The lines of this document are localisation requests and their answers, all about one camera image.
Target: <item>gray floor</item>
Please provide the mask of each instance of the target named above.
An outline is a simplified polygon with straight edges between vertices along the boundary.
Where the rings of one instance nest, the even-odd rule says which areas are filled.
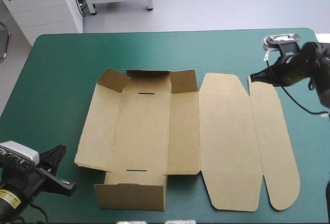
[[[326,0],[154,0],[100,4],[87,14],[87,33],[307,27],[329,41],[330,9]],[[0,64],[0,114],[17,81],[30,45],[0,1],[0,21],[12,31],[8,57]]]

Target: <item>green tabletop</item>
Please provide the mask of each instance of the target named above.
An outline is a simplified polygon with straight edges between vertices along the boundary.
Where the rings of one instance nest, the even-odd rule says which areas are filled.
[[[195,69],[199,86],[207,72],[231,73],[248,89],[248,76],[266,67],[263,37],[281,33],[298,33],[300,45],[316,41],[309,29],[41,36],[0,118],[0,142],[14,140],[39,152],[58,144],[67,146],[58,176],[77,182],[77,191],[70,198],[41,193],[36,199],[51,222],[327,222],[330,123],[303,112],[281,89],[278,93],[301,176],[300,195],[285,211],[271,208],[264,183],[257,211],[218,211],[211,206],[201,174],[169,176],[164,212],[100,210],[93,184],[102,183],[105,173],[74,164],[95,83],[106,68]],[[273,52],[271,62],[277,56]],[[289,91],[309,108],[324,109],[307,84],[304,80]],[[23,216],[28,221],[42,220],[33,209]]]

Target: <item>robotic arm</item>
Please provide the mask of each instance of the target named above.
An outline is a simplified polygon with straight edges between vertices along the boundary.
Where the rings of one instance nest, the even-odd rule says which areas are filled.
[[[41,210],[32,201],[42,191],[66,196],[75,191],[76,183],[56,177],[65,151],[59,145],[39,154],[14,141],[0,143],[0,223],[17,220],[28,205]]]
[[[268,67],[258,73],[251,74],[251,81],[281,86],[289,97],[293,99],[284,87],[292,86],[302,79],[310,78],[309,90],[316,89],[321,104],[330,108],[330,43],[307,42],[300,49],[298,45],[299,39],[297,34],[265,37],[263,48],[267,51],[265,60]],[[280,52],[280,57],[272,66],[268,64],[270,51]],[[295,102],[311,114],[325,113],[329,115],[327,111],[313,113],[297,101]],[[330,182],[327,185],[325,195],[330,222]]]

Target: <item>cardboard box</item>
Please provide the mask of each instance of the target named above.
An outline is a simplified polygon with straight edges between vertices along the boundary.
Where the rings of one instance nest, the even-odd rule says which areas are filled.
[[[79,166],[107,171],[104,184],[94,186],[99,206],[163,211],[167,175],[200,171],[217,209],[256,210],[263,175],[273,206],[290,206],[299,174],[281,104],[272,86],[251,86],[258,98],[250,99],[229,74],[206,74],[198,91],[194,70],[124,75],[107,69],[96,84],[75,158]],[[264,90],[272,93],[267,98],[275,110],[264,105]],[[274,112],[283,131],[265,129],[263,109]],[[257,137],[269,139],[260,151]],[[282,164],[268,143],[284,152]]]

